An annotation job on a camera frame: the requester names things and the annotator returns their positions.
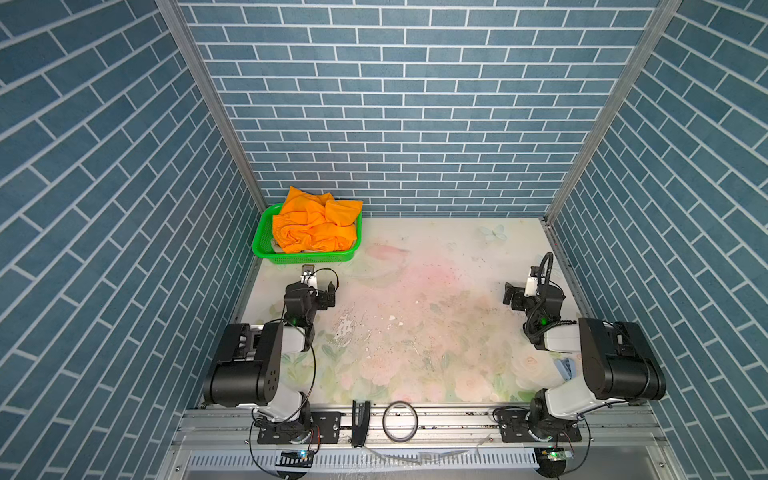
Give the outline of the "orange shorts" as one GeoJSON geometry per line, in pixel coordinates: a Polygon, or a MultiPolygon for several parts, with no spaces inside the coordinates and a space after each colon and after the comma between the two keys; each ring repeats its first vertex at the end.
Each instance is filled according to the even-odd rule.
{"type": "Polygon", "coordinates": [[[313,195],[291,187],[272,217],[272,235],[286,254],[342,252],[358,240],[357,223],[363,202],[313,195]]]}

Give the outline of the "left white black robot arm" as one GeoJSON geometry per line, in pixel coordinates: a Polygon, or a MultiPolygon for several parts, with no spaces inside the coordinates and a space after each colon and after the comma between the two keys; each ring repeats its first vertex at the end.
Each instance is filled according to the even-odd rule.
{"type": "Polygon", "coordinates": [[[281,379],[284,354],[316,356],[314,319],[318,311],[335,306],[337,290],[336,282],[325,290],[308,280],[295,282],[286,287],[278,319],[228,325],[203,382],[204,404],[250,410],[260,445],[337,443],[341,414],[313,413],[311,393],[281,379]]]}

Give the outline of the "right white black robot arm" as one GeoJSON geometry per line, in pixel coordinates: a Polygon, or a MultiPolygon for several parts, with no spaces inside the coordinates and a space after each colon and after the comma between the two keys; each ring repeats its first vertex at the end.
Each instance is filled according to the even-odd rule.
{"type": "Polygon", "coordinates": [[[660,400],[666,380],[640,327],[594,318],[565,320],[563,290],[530,280],[507,283],[503,303],[526,314],[523,333],[539,351],[581,356],[563,384],[537,391],[529,406],[500,407],[493,417],[505,443],[579,441],[588,413],[617,404],[660,400]]]}

